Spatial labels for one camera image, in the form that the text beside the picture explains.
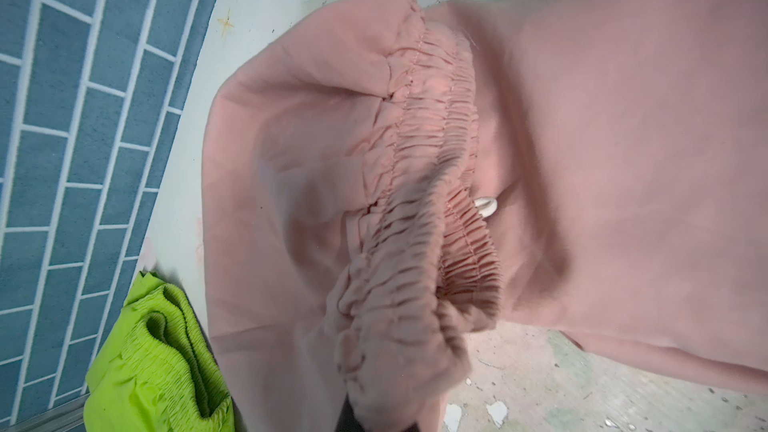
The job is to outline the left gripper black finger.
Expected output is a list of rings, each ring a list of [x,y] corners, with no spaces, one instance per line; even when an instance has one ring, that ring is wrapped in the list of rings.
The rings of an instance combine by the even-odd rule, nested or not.
[[[365,432],[364,427],[361,425],[354,414],[354,410],[348,396],[346,396],[344,399],[344,403],[342,405],[334,431]]]

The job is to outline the lime green shorts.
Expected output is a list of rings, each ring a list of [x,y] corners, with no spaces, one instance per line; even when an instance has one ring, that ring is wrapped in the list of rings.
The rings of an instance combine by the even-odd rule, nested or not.
[[[89,431],[233,431],[235,410],[187,297],[141,272],[86,375]]]

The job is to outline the pink shorts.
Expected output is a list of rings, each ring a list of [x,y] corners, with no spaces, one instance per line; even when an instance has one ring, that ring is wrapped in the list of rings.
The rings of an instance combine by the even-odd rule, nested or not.
[[[767,0],[340,0],[219,89],[208,330],[250,431],[437,430],[501,321],[767,389]]]

